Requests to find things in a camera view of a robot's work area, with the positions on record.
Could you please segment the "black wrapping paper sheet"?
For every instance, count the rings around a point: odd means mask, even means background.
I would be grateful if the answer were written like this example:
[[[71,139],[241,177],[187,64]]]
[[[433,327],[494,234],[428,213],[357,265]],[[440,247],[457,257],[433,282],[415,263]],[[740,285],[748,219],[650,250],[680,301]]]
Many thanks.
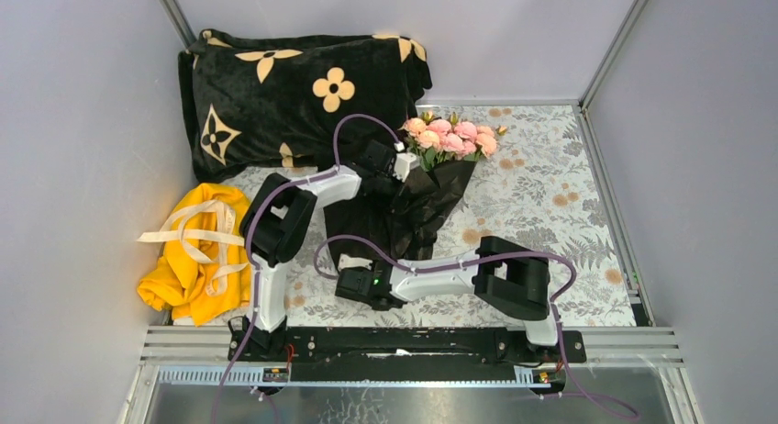
[[[326,233],[360,236],[396,260],[428,260],[475,166],[475,162],[454,160],[430,171],[416,168],[401,184],[327,206]]]

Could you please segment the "pink fake flower bunch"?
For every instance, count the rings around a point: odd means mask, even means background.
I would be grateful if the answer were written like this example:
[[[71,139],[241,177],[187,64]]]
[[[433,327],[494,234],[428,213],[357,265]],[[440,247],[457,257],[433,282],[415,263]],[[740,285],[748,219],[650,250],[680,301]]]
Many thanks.
[[[451,161],[477,162],[497,152],[498,141],[507,133],[506,126],[476,125],[456,114],[436,117],[425,112],[409,118],[400,128],[409,150],[424,171]]]

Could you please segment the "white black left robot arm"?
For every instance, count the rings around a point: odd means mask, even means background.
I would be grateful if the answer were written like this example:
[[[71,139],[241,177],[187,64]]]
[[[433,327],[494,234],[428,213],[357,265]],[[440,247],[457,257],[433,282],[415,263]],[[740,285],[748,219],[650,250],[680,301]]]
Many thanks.
[[[239,229],[253,277],[247,313],[239,328],[230,330],[236,354],[248,349],[264,361],[282,354],[287,275],[314,212],[360,194],[387,191],[404,183],[416,167],[418,157],[403,144],[389,148],[371,142],[356,159],[337,158],[321,172],[298,179],[273,173],[265,179]]]

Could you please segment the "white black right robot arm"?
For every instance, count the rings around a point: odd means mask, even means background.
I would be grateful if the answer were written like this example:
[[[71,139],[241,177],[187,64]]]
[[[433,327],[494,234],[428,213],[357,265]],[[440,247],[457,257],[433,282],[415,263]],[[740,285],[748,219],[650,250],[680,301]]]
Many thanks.
[[[576,282],[572,261],[487,236],[478,247],[448,258],[377,261],[342,256],[336,296],[376,311],[401,308],[428,296],[472,295],[523,322],[535,360],[568,363],[558,298]]]

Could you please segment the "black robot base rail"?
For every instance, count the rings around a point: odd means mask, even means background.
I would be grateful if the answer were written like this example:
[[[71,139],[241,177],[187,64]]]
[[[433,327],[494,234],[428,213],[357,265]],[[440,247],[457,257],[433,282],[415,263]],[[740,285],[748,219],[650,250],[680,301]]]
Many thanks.
[[[530,343],[522,329],[315,328],[273,333],[231,331],[228,357],[278,362],[294,382],[508,382],[516,369],[562,359],[587,360],[583,336],[565,331],[563,344]]]

